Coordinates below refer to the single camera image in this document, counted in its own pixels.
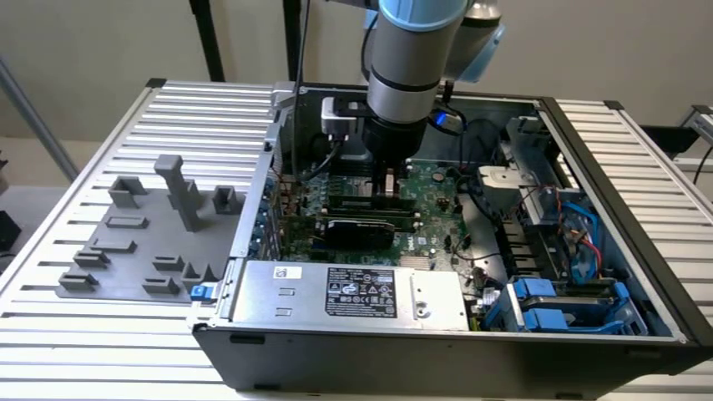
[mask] slotted aluminum plate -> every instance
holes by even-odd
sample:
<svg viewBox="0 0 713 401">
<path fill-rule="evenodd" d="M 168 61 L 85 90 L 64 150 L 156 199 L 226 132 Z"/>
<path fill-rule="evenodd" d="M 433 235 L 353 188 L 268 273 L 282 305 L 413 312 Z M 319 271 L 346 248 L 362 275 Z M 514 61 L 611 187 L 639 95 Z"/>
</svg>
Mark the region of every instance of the slotted aluminum plate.
<svg viewBox="0 0 713 401">
<path fill-rule="evenodd" d="M 52 290 L 80 242 L 92 234 L 105 212 L 110 201 L 105 188 L 116 175 L 138 175 L 146 187 L 161 187 L 153 175 L 153 159 L 173 152 L 182 155 L 185 176 L 196 179 L 201 189 L 218 184 L 234 185 L 241 191 L 249 187 L 254 155 L 272 120 L 270 90 L 268 86 L 169 81 L 162 89 L 145 89 L 141 93 L 10 269 L 0 276 L 0 398 L 306 398 L 299 394 L 236 393 L 222 385 L 185 323 L 189 312 L 206 317 L 210 309 L 189 311 L 188 306 L 156 302 L 60 299 Z M 602 114 L 589 124 L 614 124 L 601 103 L 562 104 L 569 106 L 567 112 Z M 621 129 L 603 133 L 626 134 Z M 625 144 L 638 142 L 635 138 L 635 142 L 630 138 L 621 140 Z M 618 178 L 625 180 L 637 178 L 637 174 L 661 175 L 657 170 L 622 170 L 621 174 Z M 683 208 L 681 213 L 695 219 L 693 210 Z M 650 224 L 670 226 L 666 221 Z M 697 300 L 710 294 L 707 282 L 713 279 L 699 265 L 690 261 L 677 266 L 685 272 L 687 285 L 694 283 L 686 277 L 702 280 L 695 285 L 703 287 L 691 292 L 701 296 Z M 710 303 L 701 304 L 706 316 L 713 316 L 713 306 L 706 306 L 713 305 L 710 298 L 707 295 Z M 675 377 L 638 378 L 601 399 L 702 401 L 710 399 L 711 393 L 713 363 L 707 362 Z M 321 398 L 385 399 L 349 395 Z"/>
</svg>

